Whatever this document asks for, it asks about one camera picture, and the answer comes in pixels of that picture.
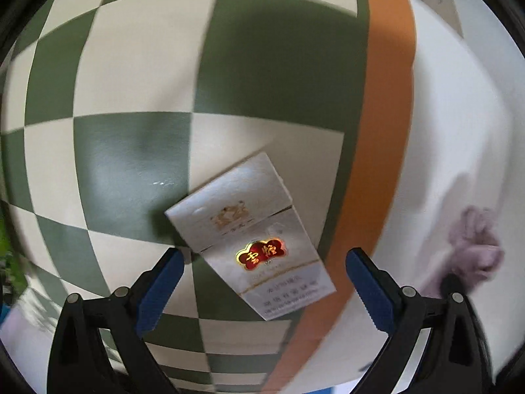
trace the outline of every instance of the purple cloth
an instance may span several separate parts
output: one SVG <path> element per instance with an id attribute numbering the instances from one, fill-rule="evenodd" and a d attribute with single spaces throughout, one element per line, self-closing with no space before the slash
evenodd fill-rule
<path id="1" fill-rule="evenodd" d="M 448 273 L 456 274 L 470 293 L 489 280 L 503 261 L 503 250 L 493 232 L 494 212 L 469 206 L 448 234 L 451 255 L 421 290 L 422 296 L 439 298 L 439 285 Z"/>

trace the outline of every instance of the metal screw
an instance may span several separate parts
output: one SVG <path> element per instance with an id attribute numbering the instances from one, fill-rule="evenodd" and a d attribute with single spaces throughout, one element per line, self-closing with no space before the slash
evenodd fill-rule
<path id="1" fill-rule="evenodd" d="M 116 291 L 114 292 L 114 295 L 117 298 L 123 298 L 124 296 L 128 294 L 129 291 L 130 289 L 128 287 L 122 286 L 116 289 Z"/>
<path id="2" fill-rule="evenodd" d="M 72 293 L 67 297 L 67 302 L 70 304 L 74 304 L 78 298 L 80 298 L 80 295 L 78 293 Z"/>
<path id="3" fill-rule="evenodd" d="M 403 294 L 405 296 L 408 296 L 409 298 L 413 298 L 414 296 L 416 296 L 416 289 L 414 289 L 413 287 L 411 286 L 405 286 L 401 289 L 401 292 L 403 292 Z"/>
<path id="4" fill-rule="evenodd" d="M 452 299 L 458 304 L 461 304 L 463 302 L 463 295 L 458 292 L 452 293 Z"/>

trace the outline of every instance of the blue gripper pad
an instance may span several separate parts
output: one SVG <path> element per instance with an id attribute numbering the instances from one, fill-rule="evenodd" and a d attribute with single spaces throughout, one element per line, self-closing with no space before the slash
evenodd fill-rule
<path id="1" fill-rule="evenodd" d="M 155 328 L 183 272 L 184 257 L 177 250 L 138 304 L 135 331 L 139 337 Z"/>
<path id="2" fill-rule="evenodd" d="M 392 335 L 395 330 L 392 301 L 356 252 L 350 251 L 346 255 L 346 273 L 377 330 Z"/>

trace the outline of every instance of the red logo emblem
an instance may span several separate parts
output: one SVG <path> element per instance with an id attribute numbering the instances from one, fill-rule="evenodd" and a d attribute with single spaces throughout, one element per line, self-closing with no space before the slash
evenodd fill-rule
<path id="1" fill-rule="evenodd" d="M 286 256 L 284 242 L 278 238 L 271 238 L 266 241 L 256 241 L 248 244 L 244 249 L 237 252 L 237 262 L 245 270 L 252 271 L 261 262 L 268 262 L 270 259 Z"/>

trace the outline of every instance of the checkered tile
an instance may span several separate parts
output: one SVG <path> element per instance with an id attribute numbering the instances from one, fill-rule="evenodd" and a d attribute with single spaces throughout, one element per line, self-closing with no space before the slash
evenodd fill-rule
<path id="1" fill-rule="evenodd" d="M 356 0 L 48 0 L 15 44 L 0 123 L 32 321 L 53 331 L 69 293 L 107 296 L 184 246 L 163 212 L 261 150 L 323 255 L 361 110 L 357 13 Z M 184 392 L 259 392 L 300 313 L 262 321 L 184 252 L 148 348 Z"/>

